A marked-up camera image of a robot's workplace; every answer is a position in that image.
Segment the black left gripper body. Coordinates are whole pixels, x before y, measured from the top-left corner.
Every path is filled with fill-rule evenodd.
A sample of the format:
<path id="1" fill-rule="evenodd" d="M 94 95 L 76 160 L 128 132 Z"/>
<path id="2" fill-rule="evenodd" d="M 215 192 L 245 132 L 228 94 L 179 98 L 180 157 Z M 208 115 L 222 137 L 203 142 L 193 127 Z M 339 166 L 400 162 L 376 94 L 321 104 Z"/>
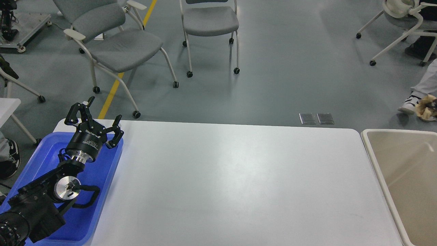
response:
<path id="1" fill-rule="evenodd" d="M 107 141 L 105 127 L 94 120 L 83 121 L 77 125 L 65 153 L 72 156 L 83 156 L 83 163 L 95 162 L 103 144 Z"/>

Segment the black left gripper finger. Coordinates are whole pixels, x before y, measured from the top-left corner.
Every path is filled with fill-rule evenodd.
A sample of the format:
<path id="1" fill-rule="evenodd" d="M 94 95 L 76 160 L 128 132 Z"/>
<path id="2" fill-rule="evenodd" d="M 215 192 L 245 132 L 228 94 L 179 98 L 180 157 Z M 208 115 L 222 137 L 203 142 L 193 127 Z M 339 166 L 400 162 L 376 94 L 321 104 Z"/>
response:
<path id="1" fill-rule="evenodd" d="M 112 126 L 102 130 L 102 142 L 106 145 L 108 149 L 115 148 L 124 135 L 124 131 L 119 126 L 121 119 L 122 115 L 117 115 L 114 119 Z M 108 140 L 108 133 L 114 133 L 114 137 Z"/>
<path id="2" fill-rule="evenodd" d="M 89 107 L 92 105 L 95 97 L 91 96 L 87 101 L 83 103 L 75 103 L 71 106 L 67 116 L 65 118 L 65 124 L 74 126 L 76 130 L 81 129 L 81 125 L 84 123 L 84 129 L 96 130 L 96 122 L 92 118 L 89 112 Z"/>

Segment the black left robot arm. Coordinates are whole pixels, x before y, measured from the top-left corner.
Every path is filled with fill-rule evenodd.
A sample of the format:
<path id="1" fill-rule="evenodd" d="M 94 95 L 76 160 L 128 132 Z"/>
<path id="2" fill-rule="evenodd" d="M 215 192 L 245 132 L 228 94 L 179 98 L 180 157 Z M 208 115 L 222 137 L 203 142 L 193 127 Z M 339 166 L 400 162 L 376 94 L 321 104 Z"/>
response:
<path id="1" fill-rule="evenodd" d="M 86 209 L 94 205 L 101 193 L 97 185 L 86 185 L 78 179 L 86 163 L 97 160 L 103 145 L 117 147 L 124 131 L 121 115 L 111 127 L 92 118 L 89 108 L 94 96 L 71 106 L 65 124 L 74 126 L 70 142 L 59 150 L 59 163 L 53 170 L 21 187 L 8 200 L 10 208 L 1 213 L 1 245 L 23 246 L 43 240 L 66 224 L 64 214 L 71 208 Z"/>

